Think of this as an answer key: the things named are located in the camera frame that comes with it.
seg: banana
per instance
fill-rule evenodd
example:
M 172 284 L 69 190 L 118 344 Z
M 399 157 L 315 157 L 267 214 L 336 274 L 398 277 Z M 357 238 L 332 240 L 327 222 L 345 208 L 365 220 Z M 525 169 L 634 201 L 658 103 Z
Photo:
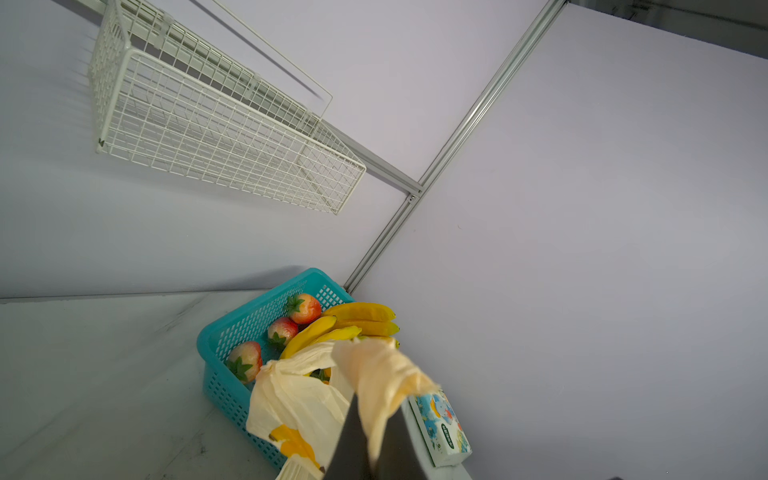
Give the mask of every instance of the banana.
M 360 319 L 372 322 L 391 322 L 395 313 L 391 308 L 378 303 L 352 302 L 330 307 L 323 315 L 334 315 L 339 321 Z
M 362 330 L 360 335 L 365 336 L 390 336 L 400 331 L 400 327 L 394 322 L 374 322 L 373 320 L 341 320 L 336 322 L 334 329 L 342 329 L 347 326 L 358 326 Z
M 316 338 L 310 345 L 321 342 L 328 342 L 330 340 L 350 340 L 360 334 L 360 327 L 347 326 L 342 329 L 331 330 L 325 335 L 321 335 Z
M 336 317 L 321 316 L 288 342 L 288 345 L 286 345 L 286 348 L 280 355 L 280 359 L 289 359 L 291 356 L 296 355 L 296 352 L 313 343 L 318 337 L 330 332 L 335 325 Z

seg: plastic bag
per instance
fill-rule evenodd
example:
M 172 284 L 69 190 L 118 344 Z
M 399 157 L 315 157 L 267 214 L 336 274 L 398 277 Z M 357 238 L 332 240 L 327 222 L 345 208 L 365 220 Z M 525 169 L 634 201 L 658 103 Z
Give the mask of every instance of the plastic bag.
M 368 439 L 370 465 L 376 467 L 389 418 L 410 395 L 437 392 L 434 383 L 392 344 L 368 339 L 336 342 L 333 359 L 338 373 L 357 393 L 362 430 Z
M 294 455 L 288 458 L 275 480 L 321 480 L 323 473 L 308 459 Z
M 334 386 L 305 375 L 334 367 L 332 350 L 333 343 L 318 343 L 289 359 L 269 361 L 256 377 L 246 421 L 248 432 L 272 443 L 284 455 L 290 453 L 284 448 L 288 440 L 276 440 L 270 434 L 282 425 L 297 430 L 312 448 L 317 464 L 325 468 L 339 441 L 349 400 Z

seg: white wall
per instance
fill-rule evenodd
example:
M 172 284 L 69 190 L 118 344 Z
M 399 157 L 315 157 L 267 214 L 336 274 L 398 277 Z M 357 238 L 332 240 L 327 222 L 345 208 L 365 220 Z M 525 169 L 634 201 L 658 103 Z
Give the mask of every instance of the white wall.
M 568 5 L 362 282 L 475 478 L 768 475 L 767 78 Z
M 335 94 L 326 118 L 418 177 L 543 1 L 227 4 Z M 96 27 L 51 0 L 0 12 L 0 297 L 344 282 L 405 199 L 366 176 L 334 217 L 96 155 Z
M 224 3 L 331 90 L 328 121 L 418 180 L 546 0 Z

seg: marble countertop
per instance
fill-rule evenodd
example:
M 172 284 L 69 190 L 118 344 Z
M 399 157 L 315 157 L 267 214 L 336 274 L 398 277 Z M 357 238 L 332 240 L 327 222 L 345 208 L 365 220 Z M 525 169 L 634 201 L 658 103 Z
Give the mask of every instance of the marble countertop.
M 263 291 L 0 300 L 3 478 L 261 480 L 277 475 L 202 391 L 200 330 Z M 404 404 L 430 480 L 435 468 Z

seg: strawberry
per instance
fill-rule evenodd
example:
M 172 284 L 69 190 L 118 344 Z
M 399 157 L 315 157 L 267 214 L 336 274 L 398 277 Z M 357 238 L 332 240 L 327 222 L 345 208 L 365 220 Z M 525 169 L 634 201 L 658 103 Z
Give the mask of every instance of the strawberry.
M 236 346 L 227 359 L 227 368 L 243 384 L 251 383 L 261 369 L 261 345 L 245 342 Z
M 301 293 L 288 297 L 286 313 L 296 323 L 312 323 L 323 314 L 323 308 L 317 298 Z
M 299 332 L 299 326 L 287 316 L 275 320 L 270 328 L 266 329 L 266 338 L 270 343 L 285 347 Z

